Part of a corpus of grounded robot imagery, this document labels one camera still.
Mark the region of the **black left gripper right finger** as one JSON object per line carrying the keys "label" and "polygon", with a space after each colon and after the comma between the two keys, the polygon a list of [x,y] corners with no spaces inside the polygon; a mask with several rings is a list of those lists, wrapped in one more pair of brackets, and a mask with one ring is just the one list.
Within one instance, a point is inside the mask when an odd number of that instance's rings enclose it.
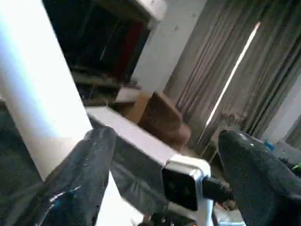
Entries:
{"label": "black left gripper right finger", "polygon": [[218,152],[246,225],[301,224],[301,179],[264,144],[246,133],[223,130]]}

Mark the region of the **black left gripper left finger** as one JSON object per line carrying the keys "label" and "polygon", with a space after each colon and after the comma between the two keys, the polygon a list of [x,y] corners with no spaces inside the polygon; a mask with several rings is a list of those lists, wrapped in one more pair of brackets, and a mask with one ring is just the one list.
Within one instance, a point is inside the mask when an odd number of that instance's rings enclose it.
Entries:
{"label": "black left gripper left finger", "polygon": [[9,215],[11,226],[94,226],[108,186],[116,132],[92,129]]}

